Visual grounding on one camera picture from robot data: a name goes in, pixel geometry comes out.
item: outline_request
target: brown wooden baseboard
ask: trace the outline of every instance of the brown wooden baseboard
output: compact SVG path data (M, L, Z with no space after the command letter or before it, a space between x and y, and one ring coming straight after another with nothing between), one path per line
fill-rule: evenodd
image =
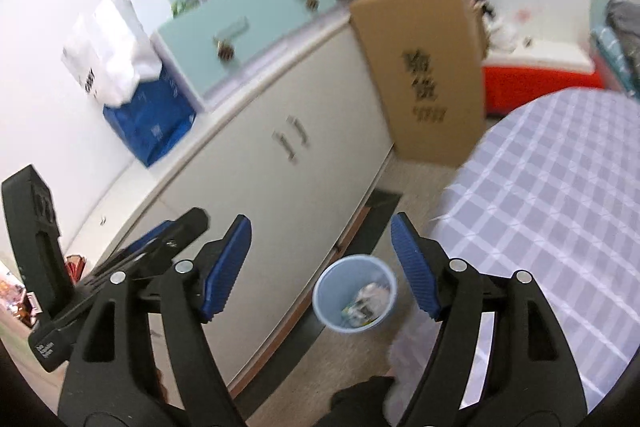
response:
M255 378L258 372L264 367L267 361L271 358L276 349L280 347L284 339L291 332L294 326L298 323L302 315L311 305L311 299L313 295L313 289L316 285L316 281L322 274L322 272L332 263L335 263L344 255L348 246L353 241L356 233L362 226L367 214L369 214L370 207L364 206L361 211L353 218L351 226L345 230L342 237L338 240L337 246L324 260L324 263L316 271L305 290L300 294L298 299L294 302L293 306L289 310L289 313L283 317L280 324L271 333L269 338L262 344L262 347L244 367L244 369L231 381L229 384L229 394L235 398L249 383Z

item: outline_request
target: white plastic bag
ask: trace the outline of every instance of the white plastic bag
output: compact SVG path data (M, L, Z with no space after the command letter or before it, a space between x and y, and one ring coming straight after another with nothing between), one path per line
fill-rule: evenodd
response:
M110 107L128 103L139 82L157 80L162 62L130 0L102 0L80 16L62 51L80 86Z

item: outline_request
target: gray and white plaid mattress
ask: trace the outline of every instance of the gray and white plaid mattress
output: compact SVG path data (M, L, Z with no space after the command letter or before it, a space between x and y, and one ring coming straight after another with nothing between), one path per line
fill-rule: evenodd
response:
M427 235L481 273L533 274L593 409L640 344L640 105L609 91L567 89L512 112L447 187ZM461 407L481 394L492 322L483 316ZM414 393L438 328L416 309L392 344L391 425Z

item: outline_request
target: light blue trash bin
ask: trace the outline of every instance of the light blue trash bin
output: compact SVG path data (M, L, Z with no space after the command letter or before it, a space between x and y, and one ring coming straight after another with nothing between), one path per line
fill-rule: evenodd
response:
M352 327L342 316L358 291L375 282L389 289L389 302L380 317L359 328ZM327 268L314 288L313 306L318 319L338 333L361 333L382 322L391 313L398 297L398 282L391 269L371 255L350 255Z

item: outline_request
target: beige floor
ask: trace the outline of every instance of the beige floor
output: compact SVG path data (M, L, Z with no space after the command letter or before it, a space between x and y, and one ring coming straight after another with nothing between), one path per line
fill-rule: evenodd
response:
M402 193L397 211L406 212L415 228L422 230L455 172L392 158L378 187ZM413 298L391 247L388 227L373 254L398 276L399 296L393 316L378 329L360 335L323 330L293 372L249 419L250 427L310 427L328 412L335 391L388 371L386 351Z

